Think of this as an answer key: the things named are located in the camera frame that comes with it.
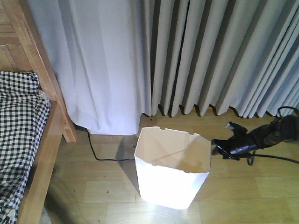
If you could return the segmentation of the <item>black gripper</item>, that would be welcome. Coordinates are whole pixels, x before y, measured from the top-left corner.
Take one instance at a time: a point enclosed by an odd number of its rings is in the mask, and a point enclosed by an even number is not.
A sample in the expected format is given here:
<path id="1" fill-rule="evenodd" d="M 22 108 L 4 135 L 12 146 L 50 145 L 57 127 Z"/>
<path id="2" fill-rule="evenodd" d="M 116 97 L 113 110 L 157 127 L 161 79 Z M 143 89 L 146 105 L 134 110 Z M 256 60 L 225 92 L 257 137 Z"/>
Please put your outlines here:
<path id="1" fill-rule="evenodd" d="M 215 147 L 211 151 L 211 155 L 223 155 L 223 159 L 239 160 L 240 158 L 250 157 L 251 151 L 257 149 L 252 134 L 248 132 L 235 133 L 228 140 L 212 139 L 211 144 Z"/>

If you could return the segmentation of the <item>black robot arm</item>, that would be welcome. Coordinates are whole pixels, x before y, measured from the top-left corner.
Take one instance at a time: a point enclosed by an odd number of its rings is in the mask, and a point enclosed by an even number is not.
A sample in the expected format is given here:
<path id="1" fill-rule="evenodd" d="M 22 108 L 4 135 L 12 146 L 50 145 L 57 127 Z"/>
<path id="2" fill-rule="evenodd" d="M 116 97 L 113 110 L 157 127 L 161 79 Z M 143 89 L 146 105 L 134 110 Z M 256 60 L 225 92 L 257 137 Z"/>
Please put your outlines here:
<path id="1" fill-rule="evenodd" d="M 215 148 L 212 155 L 221 154 L 223 159 L 239 160 L 247 158 L 249 165 L 253 162 L 254 153 L 257 149 L 274 146 L 282 141 L 299 140 L 299 118 L 293 115 L 274 119 L 271 123 L 260 126 L 251 132 L 232 121 L 227 128 L 233 132 L 233 136 L 227 140 L 213 139 Z"/>

